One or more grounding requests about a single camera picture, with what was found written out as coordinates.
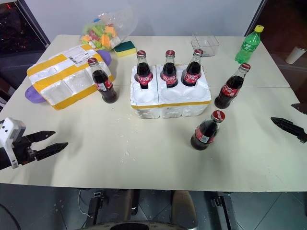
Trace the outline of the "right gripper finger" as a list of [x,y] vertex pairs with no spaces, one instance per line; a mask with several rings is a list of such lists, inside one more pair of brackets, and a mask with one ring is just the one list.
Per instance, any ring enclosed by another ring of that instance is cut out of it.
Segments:
[[294,103],[291,106],[301,113],[307,113],[307,103]]
[[271,121],[280,129],[296,136],[300,142],[306,143],[307,134],[303,128],[295,125],[293,122],[279,117],[271,117]]

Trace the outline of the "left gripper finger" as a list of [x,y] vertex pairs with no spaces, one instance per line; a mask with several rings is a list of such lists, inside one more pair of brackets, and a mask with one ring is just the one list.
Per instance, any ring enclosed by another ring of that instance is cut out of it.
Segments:
[[40,141],[43,141],[49,138],[55,133],[56,133],[55,131],[39,131],[39,132],[25,136],[25,141],[28,144],[37,143],[37,142],[40,142]]
[[37,161],[43,160],[47,157],[50,157],[54,154],[61,152],[68,145],[68,142],[55,143],[50,146],[47,146],[45,149],[39,150],[35,153],[35,159]]

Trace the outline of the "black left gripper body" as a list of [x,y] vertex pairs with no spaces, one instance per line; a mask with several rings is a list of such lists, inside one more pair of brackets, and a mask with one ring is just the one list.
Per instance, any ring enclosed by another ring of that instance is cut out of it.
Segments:
[[18,164],[25,165],[35,161],[35,150],[31,149],[33,142],[35,142],[34,135],[27,135],[12,143]]

